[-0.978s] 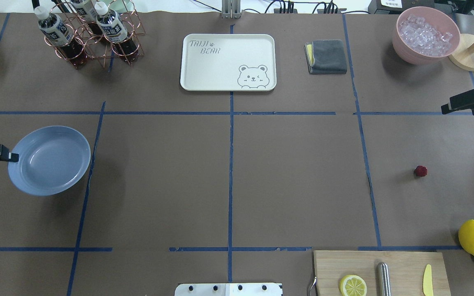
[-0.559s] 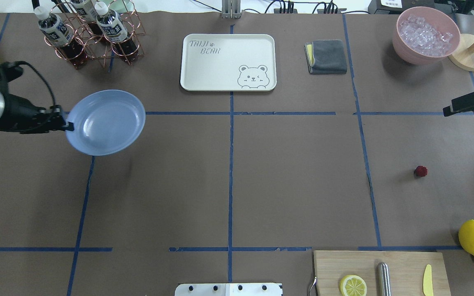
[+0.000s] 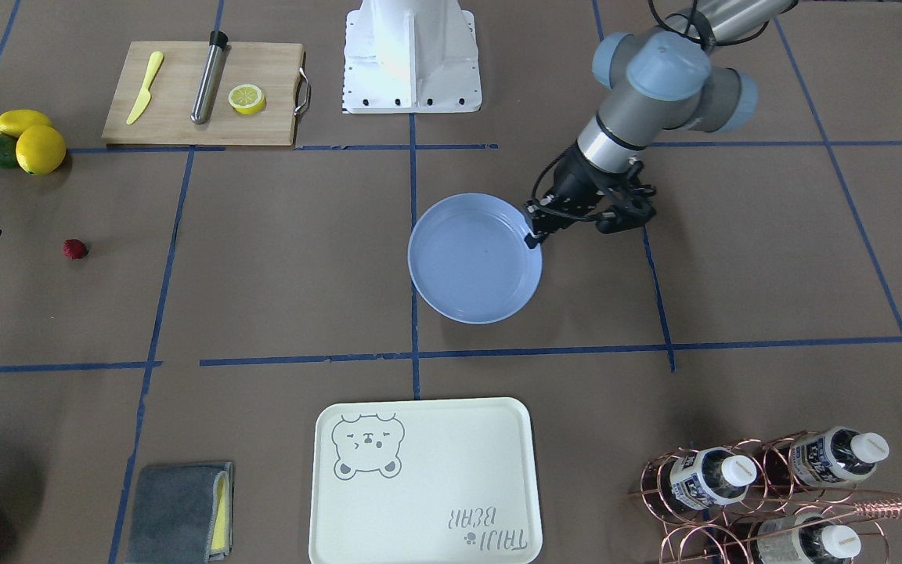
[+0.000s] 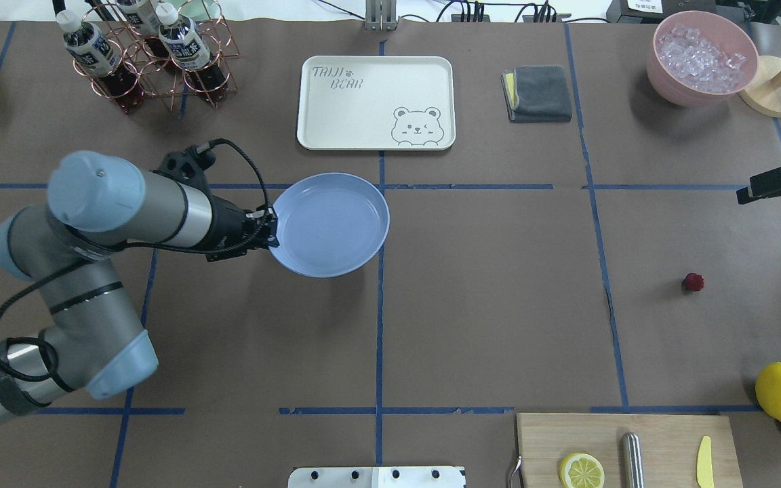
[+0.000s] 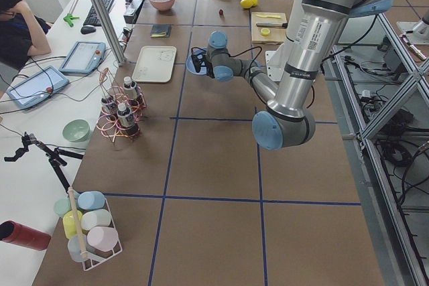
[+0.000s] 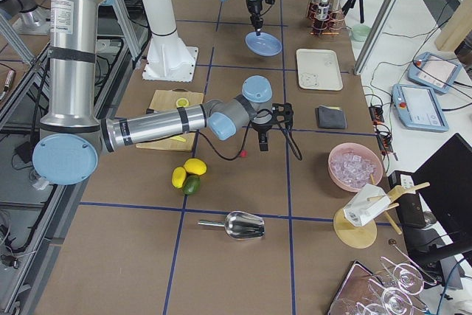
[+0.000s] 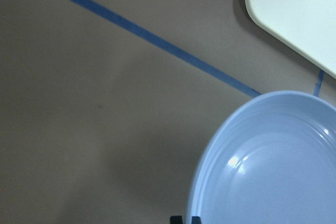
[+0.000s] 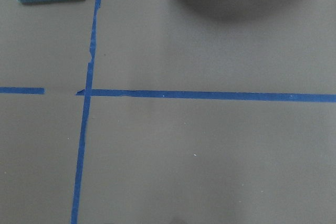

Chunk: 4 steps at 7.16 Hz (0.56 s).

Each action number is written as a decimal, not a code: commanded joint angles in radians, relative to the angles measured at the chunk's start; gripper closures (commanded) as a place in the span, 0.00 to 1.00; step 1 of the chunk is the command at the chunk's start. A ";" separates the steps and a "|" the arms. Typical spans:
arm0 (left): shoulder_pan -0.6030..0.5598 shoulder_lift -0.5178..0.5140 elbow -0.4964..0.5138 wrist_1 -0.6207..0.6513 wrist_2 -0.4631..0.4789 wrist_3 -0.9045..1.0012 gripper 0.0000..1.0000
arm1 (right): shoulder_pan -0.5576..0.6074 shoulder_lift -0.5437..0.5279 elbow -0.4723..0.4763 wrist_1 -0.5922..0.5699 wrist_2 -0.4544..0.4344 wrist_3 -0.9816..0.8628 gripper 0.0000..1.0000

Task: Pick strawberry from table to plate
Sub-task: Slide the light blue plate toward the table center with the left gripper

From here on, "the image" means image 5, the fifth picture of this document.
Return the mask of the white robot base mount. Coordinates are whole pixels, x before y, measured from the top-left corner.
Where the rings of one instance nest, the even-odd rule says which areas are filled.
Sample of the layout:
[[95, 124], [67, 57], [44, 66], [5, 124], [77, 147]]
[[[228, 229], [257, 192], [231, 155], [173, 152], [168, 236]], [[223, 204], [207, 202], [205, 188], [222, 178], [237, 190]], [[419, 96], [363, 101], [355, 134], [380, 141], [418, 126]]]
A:
[[279, 82], [282, 79], [285, 63], [286, 61], [282, 58], [282, 54], [279, 51], [265, 52], [267, 75], [274, 82]]

